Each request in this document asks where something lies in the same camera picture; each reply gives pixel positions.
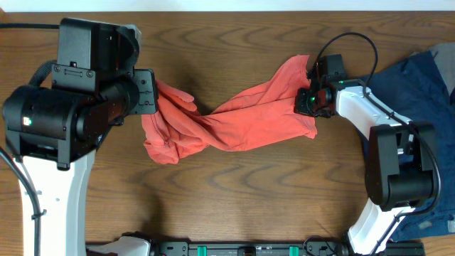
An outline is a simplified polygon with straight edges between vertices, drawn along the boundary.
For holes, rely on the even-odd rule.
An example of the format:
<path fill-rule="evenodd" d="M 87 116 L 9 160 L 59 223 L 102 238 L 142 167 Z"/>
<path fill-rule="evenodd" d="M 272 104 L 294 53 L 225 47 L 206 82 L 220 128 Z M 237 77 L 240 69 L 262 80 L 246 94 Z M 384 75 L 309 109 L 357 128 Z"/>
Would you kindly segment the red orange t-shirt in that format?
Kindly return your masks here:
<path fill-rule="evenodd" d="M 158 164 L 177 164 L 208 146 L 247 151 L 294 137 L 313 139 L 314 118 L 294 112 L 298 90 L 309 88 L 306 55 L 288 59 L 271 80 L 243 90 L 202 115 L 192 95 L 158 81 L 158 111 L 144 114 L 144 147 Z"/>

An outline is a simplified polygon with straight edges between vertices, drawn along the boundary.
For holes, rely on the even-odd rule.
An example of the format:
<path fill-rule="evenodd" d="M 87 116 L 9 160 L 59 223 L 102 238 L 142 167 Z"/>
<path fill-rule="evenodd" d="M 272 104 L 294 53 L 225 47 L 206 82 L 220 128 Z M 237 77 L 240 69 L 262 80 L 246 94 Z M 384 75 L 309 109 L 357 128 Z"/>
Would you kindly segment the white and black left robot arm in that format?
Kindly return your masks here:
<path fill-rule="evenodd" d="M 141 233 L 89 246 L 85 208 L 95 155 L 130 114 L 157 111 L 150 69 L 107 73 L 54 65 L 49 88 L 36 82 L 4 103 L 7 164 L 21 187 L 25 255 L 155 255 Z"/>

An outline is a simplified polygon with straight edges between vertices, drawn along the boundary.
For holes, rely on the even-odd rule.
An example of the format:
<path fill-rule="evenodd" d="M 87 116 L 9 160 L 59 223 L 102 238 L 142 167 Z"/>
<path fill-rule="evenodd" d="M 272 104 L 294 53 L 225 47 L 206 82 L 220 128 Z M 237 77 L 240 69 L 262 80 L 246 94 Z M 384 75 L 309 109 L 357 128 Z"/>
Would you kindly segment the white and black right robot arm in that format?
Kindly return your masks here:
<path fill-rule="evenodd" d="M 434 128 L 393 111 L 365 81 L 348 79 L 341 63 L 319 61 L 307 77 L 311 85 L 298 91 L 294 111 L 308 117 L 341 116 L 368 140 L 368 200 L 338 254 L 378 255 L 406 217 L 432 211 L 439 200 Z"/>

